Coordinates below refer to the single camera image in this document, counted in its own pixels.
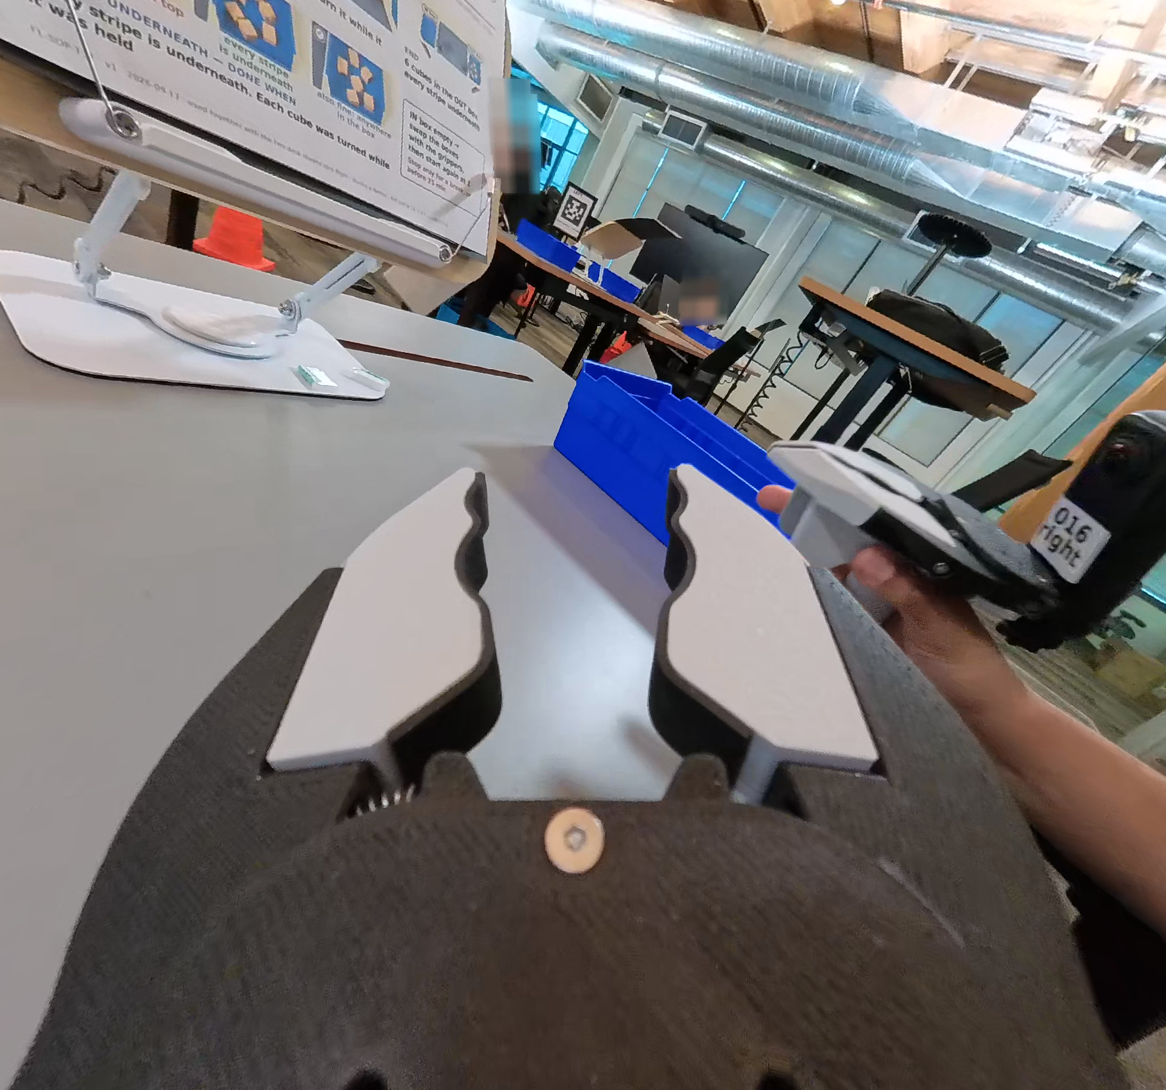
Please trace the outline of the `grey desk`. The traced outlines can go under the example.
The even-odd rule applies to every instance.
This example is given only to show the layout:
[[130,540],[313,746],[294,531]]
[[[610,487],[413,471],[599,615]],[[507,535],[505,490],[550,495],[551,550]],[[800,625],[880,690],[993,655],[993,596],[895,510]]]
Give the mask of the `grey desk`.
[[322,319],[375,346],[381,401],[80,376],[3,324],[3,1088],[162,753],[318,573],[454,471],[488,483],[488,794],[656,800],[676,769],[646,704],[664,546],[554,449],[574,380],[352,297]]

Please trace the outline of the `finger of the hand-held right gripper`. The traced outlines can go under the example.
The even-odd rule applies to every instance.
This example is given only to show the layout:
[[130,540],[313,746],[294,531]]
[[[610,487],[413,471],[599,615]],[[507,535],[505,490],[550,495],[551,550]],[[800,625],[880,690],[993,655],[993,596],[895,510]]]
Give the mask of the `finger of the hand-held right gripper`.
[[810,567],[838,567],[875,544],[866,520],[888,500],[922,505],[904,472],[859,452],[828,443],[779,442],[770,459],[794,481],[780,529]]
[[930,544],[936,550],[957,552],[957,536],[931,515],[925,506],[911,500],[888,500],[877,506],[866,520],[866,531],[883,544],[907,549],[910,544]]

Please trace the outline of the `black pole with round disc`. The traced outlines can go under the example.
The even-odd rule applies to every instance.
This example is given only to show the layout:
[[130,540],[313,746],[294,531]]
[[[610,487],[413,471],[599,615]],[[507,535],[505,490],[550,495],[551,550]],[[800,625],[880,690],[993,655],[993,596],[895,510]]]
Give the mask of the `black pole with round disc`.
[[988,256],[993,247],[988,237],[974,226],[938,212],[921,215],[915,230],[934,251],[906,288],[907,295],[915,295],[948,256],[959,260],[981,260]]

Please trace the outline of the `white metal document stand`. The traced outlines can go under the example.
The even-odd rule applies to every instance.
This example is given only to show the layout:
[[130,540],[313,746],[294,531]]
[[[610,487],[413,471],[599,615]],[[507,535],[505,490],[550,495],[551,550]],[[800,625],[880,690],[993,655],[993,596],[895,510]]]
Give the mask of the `white metal document stand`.
[[[385,263],[438,275],[449,242],[303,187],[206,138],[119,104],[63,97],[33,105],[119,169],[66,259],[3,251],[3,312],[23,348],[78,375],[336,401],[381,400],[389,388],[313,318]],[[275,307],[111,269],[107,258],[151,182],[173,176],[212,197],[303,224],[353,249]]]

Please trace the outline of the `person's right hand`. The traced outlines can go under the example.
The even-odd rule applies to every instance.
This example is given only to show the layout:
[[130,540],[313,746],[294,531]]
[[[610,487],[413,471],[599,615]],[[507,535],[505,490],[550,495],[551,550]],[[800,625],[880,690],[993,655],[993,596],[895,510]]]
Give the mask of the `person's right hand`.
[[1023,697],[1022,680],[969,603],[911,573],[890,549],[868,545],[833,574],[888,607],[883,630],[962,716],[986,714]]

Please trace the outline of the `black office chair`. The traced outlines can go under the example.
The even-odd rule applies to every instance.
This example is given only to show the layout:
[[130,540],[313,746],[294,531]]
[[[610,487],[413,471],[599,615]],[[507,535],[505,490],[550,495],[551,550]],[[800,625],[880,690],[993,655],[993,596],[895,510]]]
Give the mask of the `black office chair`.
[[722,377],[742,358],[752,355],[769,332],[784,324],[782,318],[776,318],[760,326],[737,328],[732,337],[724,340],[692,370],[683,385],[681,396],[694,400],[700,406],[707,406]]

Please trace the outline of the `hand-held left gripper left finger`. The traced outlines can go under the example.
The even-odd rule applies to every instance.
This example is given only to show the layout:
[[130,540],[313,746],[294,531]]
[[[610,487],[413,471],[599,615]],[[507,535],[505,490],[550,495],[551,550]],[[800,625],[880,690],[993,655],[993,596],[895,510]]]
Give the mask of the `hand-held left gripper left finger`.
[[409,791],[433,756],[486,738],[502,712],[488,523],[486,476],[463,468],[351,554],[270,743],[273,772],[362,765]]

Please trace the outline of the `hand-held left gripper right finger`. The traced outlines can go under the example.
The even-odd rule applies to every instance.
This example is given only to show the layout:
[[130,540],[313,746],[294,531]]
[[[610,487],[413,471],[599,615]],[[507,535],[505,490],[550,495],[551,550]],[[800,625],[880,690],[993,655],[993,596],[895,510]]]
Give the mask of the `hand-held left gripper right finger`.
[[669,596],[649,681],[661,739],[717,758],[750,805],[785,767],[872,775],[876,741],[794,545],[690,464],[669,473],[664,521]]

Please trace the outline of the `tan cardboard sheet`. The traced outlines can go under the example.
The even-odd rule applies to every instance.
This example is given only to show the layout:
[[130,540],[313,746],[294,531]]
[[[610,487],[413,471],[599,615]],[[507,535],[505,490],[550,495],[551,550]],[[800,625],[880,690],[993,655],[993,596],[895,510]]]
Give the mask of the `tan cardboard sheet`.
[[611,263],[639,250],[652,240],[675,240],[680,234],[655,218],[628,217],[597,224],[584,232],[578,245]]

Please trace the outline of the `black backpack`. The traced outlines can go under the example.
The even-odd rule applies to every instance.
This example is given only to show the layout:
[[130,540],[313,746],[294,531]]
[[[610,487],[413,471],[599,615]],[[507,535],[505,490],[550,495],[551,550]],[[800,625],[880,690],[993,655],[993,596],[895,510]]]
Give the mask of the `black backpack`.
[[[887,316],[897,324],[906,326],[996,372],[1002,372],[1010,358],[1007,348],[997,337],[939,302],[881,289],[871,292],[867,309]],[[868,365],[875,357],[868,345],[858,346],[854,353],[863,365]],[[912,399],[946,410],[962,409],[943,395],[933,379],[921,372],[900,366],[900,375],[904,381],[910,380]]]

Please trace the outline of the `wooden-top standing desk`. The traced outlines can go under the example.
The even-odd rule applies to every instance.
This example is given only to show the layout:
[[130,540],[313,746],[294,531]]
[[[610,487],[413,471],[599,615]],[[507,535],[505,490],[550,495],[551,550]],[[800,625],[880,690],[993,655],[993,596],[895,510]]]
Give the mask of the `wooden-top standing desk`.
[[859,451],[906,399],[991,422],[1010,419],[1036,398],[1034,390],[1012,377],[868,309],[822,282],[804,276],[798,287],[809,300],[800,332],[823,348],[837,346],[842,360],[853,358],[847,346],[857,342],[867,365],[859,367],[838,408],[810,433],[809,425],[844,382],[844,375],[839,376],[794,432],[794,440],[842,443]]

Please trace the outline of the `laminated instruction board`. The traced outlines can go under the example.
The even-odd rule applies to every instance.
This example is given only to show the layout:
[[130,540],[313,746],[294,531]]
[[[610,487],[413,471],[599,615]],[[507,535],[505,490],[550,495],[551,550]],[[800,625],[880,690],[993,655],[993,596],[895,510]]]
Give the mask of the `laminated instruction board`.
[[3,0],[80,142],[396,263],[483,260],[505,0]]

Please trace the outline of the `wooden support post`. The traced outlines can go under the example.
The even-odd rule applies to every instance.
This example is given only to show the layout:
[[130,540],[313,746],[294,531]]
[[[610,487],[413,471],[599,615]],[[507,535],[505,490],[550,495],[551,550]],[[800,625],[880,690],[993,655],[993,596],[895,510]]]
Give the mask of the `wooden support post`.
[[1119,404],[1089,435],[1069,453],[1070,467],[1013,502],[999,520],[1001,529],[1012,539],[1028,543],[1036,534],[1054,504],[1061,499],[1074,480],[1100,447],[1104,438],[1127,415],[1145,410],[1165,410],[1165,365],[1161,365],[1129,398]]

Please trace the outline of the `blue plastic bin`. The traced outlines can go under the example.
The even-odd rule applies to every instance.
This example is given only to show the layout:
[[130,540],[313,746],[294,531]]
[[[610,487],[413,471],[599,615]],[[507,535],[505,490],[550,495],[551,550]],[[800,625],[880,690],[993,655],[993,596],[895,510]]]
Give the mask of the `blue plastic bin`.
[[555,451],[666,544],[669,475],[689,464],[757,511],[767,486],[794,481],[747,439],[663,381],[598,362],[575,379]]

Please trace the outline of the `silver ventilation duct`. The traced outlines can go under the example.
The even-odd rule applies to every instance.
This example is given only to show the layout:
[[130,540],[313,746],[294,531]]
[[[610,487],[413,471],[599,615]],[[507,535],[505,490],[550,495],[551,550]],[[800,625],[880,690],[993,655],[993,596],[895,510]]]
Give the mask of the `silver ventilation duct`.
[[539,18],[538,47],[693,114],[824,157],[973,194],[987,177],[1071,189],[1142,213],[1163,208],[1152,176],[1105,149],[1089,100],[1041,91],[1027,110],[882,66],[642,0],[507,0]]
[[1088,242],[974,203],[957,188],[988,183],[991,200],[1012,198],[1010,178],[996,172],[559,22],[539,25],[535,47],[551,66],[647,97],[669,116],[704,121],[709,131],[692,150],[871,232],[921,244],[924,211],[969,224],[988,251],[963,270],[1100,333],[1163,295],[1163,242],[1145,225],[1092,259]]

